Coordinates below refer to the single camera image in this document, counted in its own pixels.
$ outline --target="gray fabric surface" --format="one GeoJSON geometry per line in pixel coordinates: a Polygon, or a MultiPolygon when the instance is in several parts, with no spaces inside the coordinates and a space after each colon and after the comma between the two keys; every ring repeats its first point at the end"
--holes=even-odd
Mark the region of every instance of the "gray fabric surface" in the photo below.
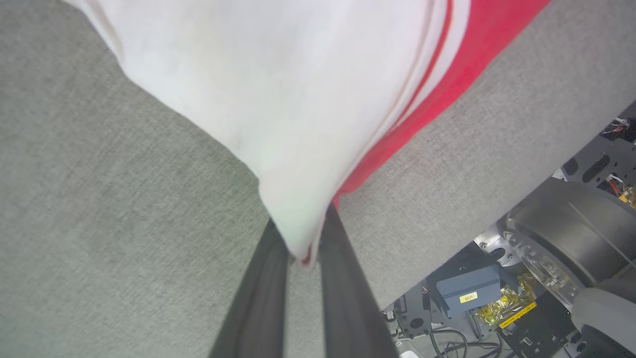
{"type": "MultiPolygon", "coordinates": [[[[549,5],[449,110],[342,198],[385,305],[636,95],[636,3],[549,5]]],[[[0,3],[0,357],[204,357],[265,226],[256,180],[131,84],[84,17],[0,3]]],[[[323,355],[318,270],[287,355],[323,355]]]]}

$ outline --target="red wire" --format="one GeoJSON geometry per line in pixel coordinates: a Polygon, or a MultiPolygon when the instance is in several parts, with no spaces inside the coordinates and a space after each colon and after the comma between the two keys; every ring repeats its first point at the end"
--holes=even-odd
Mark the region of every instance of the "red wire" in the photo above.
{"type": "Polygon", "coordinates": [[[616,186],[616,184],[614,184],[614,182],[611,180],[608,183],[609,183],[609,186],[612,187],[612,189],[614,189],[614,192],[616,193],[616,195],[618,195],[619,192],[618,192],[618,187],[616,186]]]}

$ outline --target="white object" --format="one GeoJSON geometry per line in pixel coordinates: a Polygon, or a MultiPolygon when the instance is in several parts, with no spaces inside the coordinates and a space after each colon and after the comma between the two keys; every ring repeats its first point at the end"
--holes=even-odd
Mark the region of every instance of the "white object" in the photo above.
{"type": "Polygon", "coordinates": [[[407,110],[452,16],[420,97],[439,82],[470,5],[453,0],[447,14],[446,0],[69,2],[133,82],[247,164],[288,249],[312,262],[333,196],[407,110]]]}

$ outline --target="yellow tape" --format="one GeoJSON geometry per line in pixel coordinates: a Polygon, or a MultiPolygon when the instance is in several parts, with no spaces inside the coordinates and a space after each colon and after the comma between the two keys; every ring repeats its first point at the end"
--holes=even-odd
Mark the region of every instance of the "yellow tape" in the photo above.
{"type": "Polygon", "coordinates": [[[465,295],[459,297],[459,302],[466,303],[466,302],[472,301],[474,299],[477,299],[477,291],[469,293],[469,294],[465,294],[465,295]]]}
{"type": "Polygon", "coordinates": [[[537,306],[537,304],[535,302],[530,303],[529,305],[527,305],[524,309],[522,309],[521,311],[515,313],[515,315],[513,315],[512,317],[510,317],[509,319],[505,320],[502,324],[499,325],[499,327],[501,327],[502,329],[506,328],[507,326],[510,326],[510,323],[516,321],[519,319],[519,317],[523,316],[524,314],[532,311],[533,308],[535,308],[537,306]]]}

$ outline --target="folded garment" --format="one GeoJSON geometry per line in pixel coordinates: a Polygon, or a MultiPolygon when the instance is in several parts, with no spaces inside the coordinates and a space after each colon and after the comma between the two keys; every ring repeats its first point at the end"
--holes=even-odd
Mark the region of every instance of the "folded garment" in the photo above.
{"type": "Polygon", "coordinates": [[[133,82],[247,165],[287,248],[311,265],[339,189],[357,187],[448,106],[546,1],[69,2],[133,82]],[[488,10],[495,20],[475,24],[488,10]],[[446,80],[468,36],[506,26],[495,45],[468,45],[481,69],[446,80]],[[477,58],[475,48],[487,51],[477,58]]]}

